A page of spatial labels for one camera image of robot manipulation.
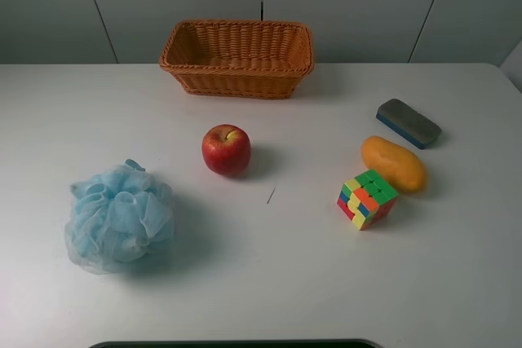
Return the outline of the orange mango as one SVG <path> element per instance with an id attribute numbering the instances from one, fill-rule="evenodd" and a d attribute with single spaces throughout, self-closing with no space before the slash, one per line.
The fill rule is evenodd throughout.
<path id="1" fill-rule="evenodd" d="M 398 192 L 418 193 L 427 186 L 427 169 L 410 150 L 379 136 L 368 137 L 361 145 L 361 158 Z"/>

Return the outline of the orange wicker basket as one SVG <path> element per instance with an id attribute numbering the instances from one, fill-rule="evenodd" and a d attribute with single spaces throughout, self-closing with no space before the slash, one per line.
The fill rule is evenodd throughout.
<path id="1" fill-rule="evenodd" d="M 192 95 L 288 99 L 314 68 L 312 33 L 297 22 L 185 20 L 158 64 Z"/>

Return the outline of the colourful puzzle cube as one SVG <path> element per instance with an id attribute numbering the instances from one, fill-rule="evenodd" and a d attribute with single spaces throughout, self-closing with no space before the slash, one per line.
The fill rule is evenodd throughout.
<path id="1" fill-rule="evenodd" d="M 399 193 L 375 170 L 367 170 L 342 185 L 337 205 L 359 230 L 388 216 Z"/>

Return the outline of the red apple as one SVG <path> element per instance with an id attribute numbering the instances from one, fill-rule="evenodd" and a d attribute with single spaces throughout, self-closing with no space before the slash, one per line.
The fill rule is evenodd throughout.
<path id="1" fill-rule="evenodd" d="M 250 163 L 250 138 L 237 126 L 218 125 L 205 134 L 201 152 L 211 171 L 225 177 L 236 177 Z"/>

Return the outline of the blue mesh bath pouf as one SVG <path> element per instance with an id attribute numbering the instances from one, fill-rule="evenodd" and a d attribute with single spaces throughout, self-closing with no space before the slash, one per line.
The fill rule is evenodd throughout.
<path id="1" fill-rule="evenodd" d="M 70 186 L 64 227 L 69 259 L 91 273 L 114 273 L 163 258 L 175 236 L 169 185 L 133 160 Z"/>

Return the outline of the blue grey board eraser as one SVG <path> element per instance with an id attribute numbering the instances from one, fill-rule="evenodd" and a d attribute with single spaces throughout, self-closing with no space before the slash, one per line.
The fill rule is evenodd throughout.
<path id="1" fill-rule="evenodd" d="M 399 99 L 389 99 L 381 104 L 376 118 L 418 149 L 429 147 L 442 133 L 435 122 Z"/>

